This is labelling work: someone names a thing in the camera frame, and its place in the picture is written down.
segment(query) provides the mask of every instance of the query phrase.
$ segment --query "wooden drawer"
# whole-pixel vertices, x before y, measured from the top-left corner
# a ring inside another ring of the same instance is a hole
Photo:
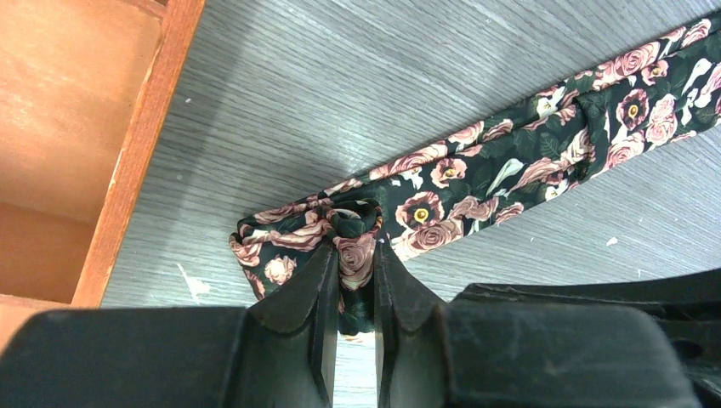
[[[99,306],[202,4],[0,1],[0,349]]]

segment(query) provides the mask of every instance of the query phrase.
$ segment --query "floral fabric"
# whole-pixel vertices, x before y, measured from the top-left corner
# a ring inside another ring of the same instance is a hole
[[[369,332],[377,239],[412,258],[716,126],[719,27],[721,13],[710,14],[408,156],[244,218],[230,247],[262,299],[331,239],[340,330]]]

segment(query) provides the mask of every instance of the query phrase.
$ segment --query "black plastic part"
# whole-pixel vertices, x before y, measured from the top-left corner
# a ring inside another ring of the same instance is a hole
[[[443,350],[432,315],[446,302],[414,278],[387,242],[374,252],[378,406],[443,406]]]
[[[374,254],[378,406],[719,407],[718,271],[469,286],[445,303]],[[53,311],[0,358],[0,406],[332,406],[338,254],[250,309]]]
[[[51,311],[0,359],[0,406],[329,407],[338,253],[250,309]]]
[[[616,305],[665,332],[704,406],[721,407],[721,269],[674,278],[575,286],[474,283],[455,301]]]
[[[700,406],[663,332],[637,310],[453,302],[439,319],[448,406]]]
[[[220,406],[245,309],[51,311],[0,360],[0,406]]]

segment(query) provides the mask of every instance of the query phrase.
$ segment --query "gray wood-grain surface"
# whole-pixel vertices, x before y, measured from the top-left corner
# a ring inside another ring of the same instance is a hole
[[[249,305],[227,247],[239,218],[442,138],[718,7],[208,0],[103,305]],[[718,267],[719,136],[652,151],[407,267],[446,299],[475,281],[638,281]],[[207,292],[196,301],[187,280]],[[371,344],[339,342],[336,406],[375,406],[373,355]]]

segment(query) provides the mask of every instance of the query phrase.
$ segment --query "dark green fabric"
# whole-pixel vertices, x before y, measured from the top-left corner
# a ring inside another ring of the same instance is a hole
[[[720,26],[720,13],[708,15],[440,142],[244,218],[230,246],[261,299],[300,270],[324,236],[332,239],[341,258],[341,332],[369,332],[376,239],[412,258],[716,126]]]

